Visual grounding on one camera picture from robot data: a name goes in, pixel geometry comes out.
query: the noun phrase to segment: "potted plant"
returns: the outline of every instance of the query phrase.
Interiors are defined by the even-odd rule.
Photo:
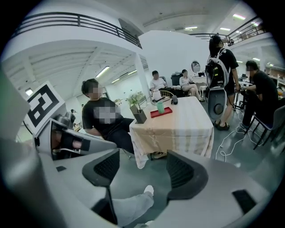
[[[129,105],[130,105],[130,110],[132,111],[135,119],[137,120],[137,123],[144,123],[147,119],[146,115],[141,109],[141,106],[139,105],[139,102],[144,97],[145,96],[142,92],[137,92],[137,93],[131,94],[127,98],[127,101],[129,102]]]

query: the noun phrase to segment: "red tray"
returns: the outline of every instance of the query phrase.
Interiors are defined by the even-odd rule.
[[[158,117],[158,116],[163,116],[163,115],[169,114],[169,113],[172,113],[172,109],[170,107],[166,107],[166,108],[164,108],[164,113],[159,113],[158,110],[152,111],[151,112],[151,118]]]

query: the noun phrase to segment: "black railing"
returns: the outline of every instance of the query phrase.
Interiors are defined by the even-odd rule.
[[[213,35],[219,35],[221,37],[222,42],[224,45],[228,45],[229,43],[229,37],[227,35],[218,34],[218,33],[194,33],[190,34],[191,36],[199,37],[202,40],[210,41],[211,36]]]
[[[247,40],[251,37],[266,33],[264,29],[262,20],[259,17],[254,17],[248,22],[244,23],[242,26],[238,27],[236,30],[231,32],[228,36],[230,39],[230,44],[234,45],[241,41]]]
[[[12,38],[27,31],[50,26],[77,26],[96,29],[116,35],[142,48],[138,37],[131,35],[128,30],[98,18],[70,12],[45,12],[25,17]]]

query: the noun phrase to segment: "beige tablecloth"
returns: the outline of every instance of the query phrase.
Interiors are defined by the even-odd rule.
[[[178,98],[177,105],[164,102],[172,113],[151,118],[156,106],[148,104],[144,109],[144,124],[130,125],[130,135],[138,168],[148,160],[147,154],[173,150],[199,154],[210,158],[213,147],[213,124],[196,97]]]

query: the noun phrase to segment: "gray pants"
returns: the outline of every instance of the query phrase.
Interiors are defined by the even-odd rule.
[[[113,199],[113,207],[117,216],[118,226],[123,227],[142,216],[152,207],[154,201],[150,192],[127,199]]]

